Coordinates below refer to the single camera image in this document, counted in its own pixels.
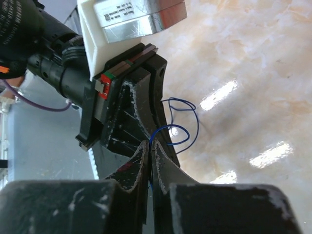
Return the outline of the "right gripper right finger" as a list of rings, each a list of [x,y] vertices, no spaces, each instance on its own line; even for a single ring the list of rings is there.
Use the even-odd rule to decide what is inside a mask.
[[[206,234],[207,186],[185,174],[158,140],[151,146],[156,234]]]

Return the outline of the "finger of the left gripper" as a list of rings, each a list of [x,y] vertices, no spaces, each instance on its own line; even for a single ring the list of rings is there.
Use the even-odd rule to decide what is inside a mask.
[[[149,101],[151,74],[137,68],[123,80],[104,146],[112,153],[131,157],[153,131]]]
[[[153,121],[157,129],[164,125],[167,125],[164,106],[162,102],[164,75],[166,68],[167,60],[165,60],[158,54],[152,56],[149,60],[145,62],[145,70],[147,70],[151,74],[149,82],[149,103]],[[180,163],[178,161],[175,149],[173,146],[169,145],[169,143],[172,143],[169,135],[169,130],[160,130],[156,133],[155,139],[160,142],[167,156],[179,167]]]

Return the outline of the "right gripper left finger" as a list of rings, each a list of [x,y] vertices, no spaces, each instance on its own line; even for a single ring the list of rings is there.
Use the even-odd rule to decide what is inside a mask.
[[[142,141],[133,156],[107,179],[113,190],[105,233],[141,234],[147,216],[149,142]]]

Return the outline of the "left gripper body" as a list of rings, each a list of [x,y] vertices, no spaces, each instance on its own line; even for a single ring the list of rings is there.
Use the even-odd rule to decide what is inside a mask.
[[[113,117],[123,80],[137,68],[145,69],[145,62],[156,54],[155,45],[139,43],[106,62],[104,69],[87,84],[80,132],[76,136],[82,149],[87,151],[96,143],[105,148],[107,124]]]

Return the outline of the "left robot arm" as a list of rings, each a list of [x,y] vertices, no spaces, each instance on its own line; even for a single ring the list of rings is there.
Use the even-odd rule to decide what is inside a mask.
[[[82,109],[79,145],[132,156],[166,124],[167,61],[141,39],[186,19],[182,0],[80,0],[81,33],[37,0],[0,3],[0,78],[26,71]]]

